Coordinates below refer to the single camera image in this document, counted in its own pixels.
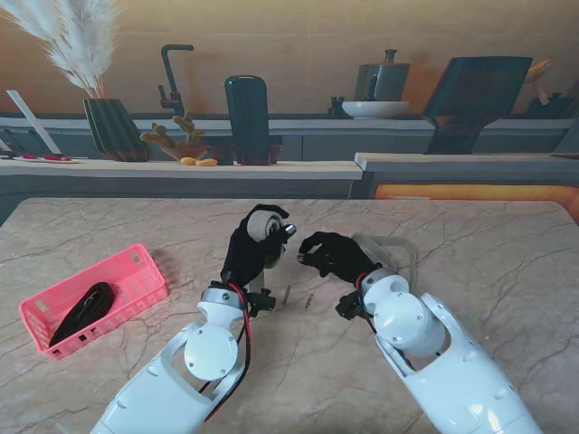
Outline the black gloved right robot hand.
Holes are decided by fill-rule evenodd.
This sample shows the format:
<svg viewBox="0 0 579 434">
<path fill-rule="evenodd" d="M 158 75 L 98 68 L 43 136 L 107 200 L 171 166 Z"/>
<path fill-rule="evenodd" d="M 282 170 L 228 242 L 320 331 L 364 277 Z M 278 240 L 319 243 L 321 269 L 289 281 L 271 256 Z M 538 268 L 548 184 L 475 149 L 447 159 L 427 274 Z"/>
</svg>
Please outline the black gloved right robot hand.
<svg viewBox="0 0 579 434">
<path fill-rule="evenodd" d="M 298 261 L 317 269 L 322 278 L 333 274 L 355 288 L 359 287 L 361 278 L 382 267 L 352 238 L 324 231 L 315 232 L 301 243 Z"/>
</svg>

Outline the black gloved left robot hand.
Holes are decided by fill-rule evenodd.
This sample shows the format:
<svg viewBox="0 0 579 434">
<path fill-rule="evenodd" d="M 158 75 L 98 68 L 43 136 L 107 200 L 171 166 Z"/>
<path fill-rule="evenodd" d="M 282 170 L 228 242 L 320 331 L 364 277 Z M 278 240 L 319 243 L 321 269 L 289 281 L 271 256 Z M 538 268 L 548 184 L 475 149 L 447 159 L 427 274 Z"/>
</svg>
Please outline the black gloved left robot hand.
<svg viewBox="0 0 579 434">
<path fill-rule="evenodd" d="M 264 270 L 268 257 L 278 256 L 290 235 L 284 226 L 262 241 L 254 240 L 248 233 L 248 222 L 256 212 L 274 212 L 282 220 L 290 214 L 278 205 L 258 204 L 240 222 L 233 232 L 223 268 L 220 273 L 224 284 L 233 283 L 238 288 L 245 287 Z"/>
</svg>

